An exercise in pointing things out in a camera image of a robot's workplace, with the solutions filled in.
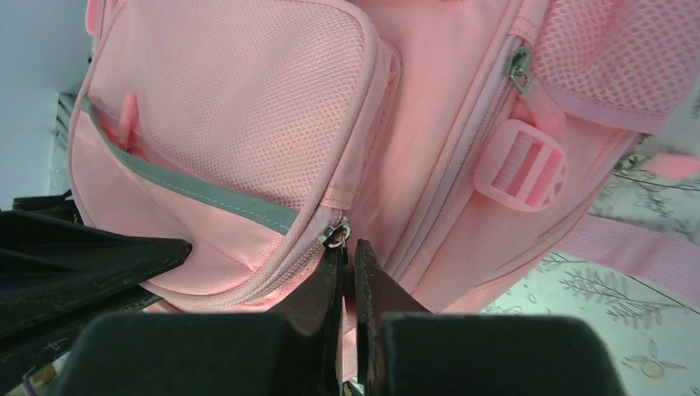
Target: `strap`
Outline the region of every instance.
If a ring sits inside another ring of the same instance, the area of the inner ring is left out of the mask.
[[[558,250],[653,282],[700,305],[700,247],[689,241],[587,214]]]

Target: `pink buckle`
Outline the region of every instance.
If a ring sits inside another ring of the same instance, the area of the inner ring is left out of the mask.
[[[499,126],[481,154],[474,187],[511,209],[538,212],[561,196],[568,174],[564,149],[554,138],[511,119]]]

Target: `pink zipper pull tab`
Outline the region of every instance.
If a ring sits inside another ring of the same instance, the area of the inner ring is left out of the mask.
[[[531,63],[530,49],[525,46],[518,48],[511,57],[508,75],[520,91],[520,99],[532,113],[534,126],[554,139],[559,139],[566,123],[564,111],[530,74]]]
[[[691,155],[657,153],[641,170],[669,180],[687,179],[700,171],[700,158]]]
[[[126,152],[131,150],[131,134],[139,119],[137,113],[136,92],[127,92],[121,103],[121,115],[119,116],[119,125],[116,128],[119,148]]]

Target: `backpack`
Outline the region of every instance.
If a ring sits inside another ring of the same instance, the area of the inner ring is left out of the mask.
[[[689,243],[586,215],[615,167],[698,169],[634,151],[700,73],[692,2],[91,0],[86,21],[83,221],[193,246],[143,284],[149,311],[269,309],[338,229],[438,313],[479,312],[556,248],[700,301]],[[690,264],[670,279],[662,251]]]

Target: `gray reflective strip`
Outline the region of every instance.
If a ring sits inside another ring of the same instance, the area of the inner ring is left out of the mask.
[[[297,215],[294,210],[273,204],[267,200],[261,200],[260,198],[227,191],[195,177],[157,167],[117,148],[107,138],[105,131],[102,130],[90,101],[83,99],[81,108],[90,115],[92,123],[115,157],[124,166],[144,179],[193,200],[198,200],[207,205],[252,220],[282,235],[286,235],[291,224],[294,223]]]

